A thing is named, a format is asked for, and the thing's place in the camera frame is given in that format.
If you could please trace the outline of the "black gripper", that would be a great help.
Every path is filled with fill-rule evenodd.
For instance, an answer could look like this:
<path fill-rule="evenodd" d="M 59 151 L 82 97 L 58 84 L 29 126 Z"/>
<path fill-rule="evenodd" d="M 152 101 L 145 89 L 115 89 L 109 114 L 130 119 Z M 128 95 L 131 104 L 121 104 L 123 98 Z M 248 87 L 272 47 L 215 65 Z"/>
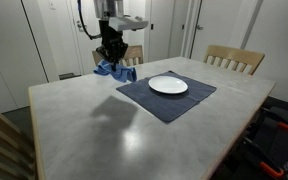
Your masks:
<path fill-rule="evenodd" d="M 108 21 L 100 20 L 99 21 L 100 33 L 102 37 L 101 46 L 105 49 L 113 49 L 116 47 L 128 47 L 128 45 L 123 41 L 123 33 L 116 31 L 109 26 Z M 100 53 L 101 57 L 109 63 L 112 63 L 108 55 Z M 117 66 L 119 65 L 119 59 L 114 60 L 112 65 L 112 70 L 116 71 Z"/>

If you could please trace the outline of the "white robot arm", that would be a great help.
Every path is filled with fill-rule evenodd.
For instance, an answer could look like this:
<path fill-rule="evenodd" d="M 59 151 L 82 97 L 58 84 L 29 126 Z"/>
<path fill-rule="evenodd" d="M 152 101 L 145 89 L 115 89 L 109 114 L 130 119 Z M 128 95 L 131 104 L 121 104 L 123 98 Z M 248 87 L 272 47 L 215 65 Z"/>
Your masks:
<path fill-rule="evenodd" d="M 122 0 L 94 0 L 96 17 L 99 19 L 101 46 L 96 52 L 109 62 L 113 71 L 124 57 L 128 45 L 123 42 L 122 31 L 117 31 L 109 25 L 109 20 L 123 14 Z"/>

